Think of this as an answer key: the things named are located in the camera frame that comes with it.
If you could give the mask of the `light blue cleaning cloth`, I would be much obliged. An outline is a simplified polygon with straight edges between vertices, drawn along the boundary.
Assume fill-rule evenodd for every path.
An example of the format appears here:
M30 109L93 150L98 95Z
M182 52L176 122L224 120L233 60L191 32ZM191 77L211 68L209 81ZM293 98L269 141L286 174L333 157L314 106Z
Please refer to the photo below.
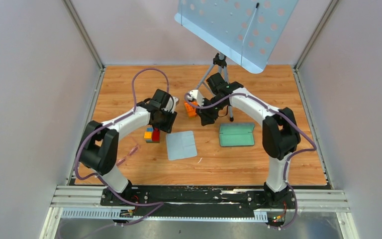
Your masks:
M197 156L193 131L182 131L167 134L166 145L169 161Z

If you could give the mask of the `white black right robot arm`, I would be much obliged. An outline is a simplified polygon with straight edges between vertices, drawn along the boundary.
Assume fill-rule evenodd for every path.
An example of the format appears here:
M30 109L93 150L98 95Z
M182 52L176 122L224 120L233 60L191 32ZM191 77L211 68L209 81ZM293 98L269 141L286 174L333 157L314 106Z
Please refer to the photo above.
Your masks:
M278 207L290 189L289 161L301 142L293 111L265 103L242 84L226 82L219 73L211 75L207 83L214 94L211 99L203 97L197 89L189 91L186 99L197 103L196 113L202 126L215 123L224 107L239 109L261 126L263 149L269 156L264 201L271 208Z

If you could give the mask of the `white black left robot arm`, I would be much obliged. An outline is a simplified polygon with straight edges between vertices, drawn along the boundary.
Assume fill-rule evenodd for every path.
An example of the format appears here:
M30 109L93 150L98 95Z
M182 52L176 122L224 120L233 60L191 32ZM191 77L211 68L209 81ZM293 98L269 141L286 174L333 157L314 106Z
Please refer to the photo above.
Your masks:
M130 181L116 166L118 143L135 130L151 126L153 129L171 133L177 117L179 99L166 91L157 89L151 98L137 102L128 112L108 121L90 121L83 132L75 158L75 174L80 180L79 164L93 170L113 191L113 199L121 206L132 201L127 189Z

